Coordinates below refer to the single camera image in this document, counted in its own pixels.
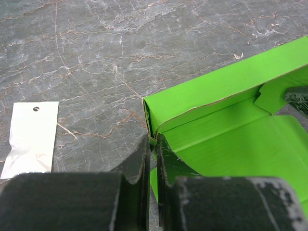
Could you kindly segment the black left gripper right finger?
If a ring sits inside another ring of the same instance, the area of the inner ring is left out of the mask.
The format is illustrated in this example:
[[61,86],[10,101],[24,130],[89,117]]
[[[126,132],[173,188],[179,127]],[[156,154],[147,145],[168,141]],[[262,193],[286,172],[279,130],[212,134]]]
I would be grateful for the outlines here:
[[163,134],[156,143],[159,225],[165,231],[305,231],[293,188],[277,177],[205,177]]

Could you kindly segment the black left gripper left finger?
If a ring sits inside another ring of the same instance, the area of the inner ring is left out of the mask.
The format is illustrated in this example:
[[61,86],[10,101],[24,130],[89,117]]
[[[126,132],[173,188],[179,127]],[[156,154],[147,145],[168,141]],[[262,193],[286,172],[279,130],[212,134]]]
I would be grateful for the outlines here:
[[0,195],[3,231],[146,231],[150,142],[108,172],[25,173]]

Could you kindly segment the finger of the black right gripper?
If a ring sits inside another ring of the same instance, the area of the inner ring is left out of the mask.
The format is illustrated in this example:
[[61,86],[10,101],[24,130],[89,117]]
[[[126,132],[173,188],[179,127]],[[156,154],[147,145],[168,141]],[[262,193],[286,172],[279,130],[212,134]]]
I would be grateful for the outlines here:
[[301,115],[308,117],[308,87],[291,87],[288,88],[283,99],[287,104],[291,105]]

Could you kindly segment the green paper box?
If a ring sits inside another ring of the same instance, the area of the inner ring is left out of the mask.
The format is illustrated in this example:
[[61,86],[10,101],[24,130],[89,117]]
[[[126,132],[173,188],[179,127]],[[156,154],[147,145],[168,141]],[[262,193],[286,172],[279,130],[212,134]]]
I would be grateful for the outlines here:
[[279,115],[284,92],[308,83],[302,37],[143,99],[151,141],[204,176],[271,176],[308,201],[308,134]]

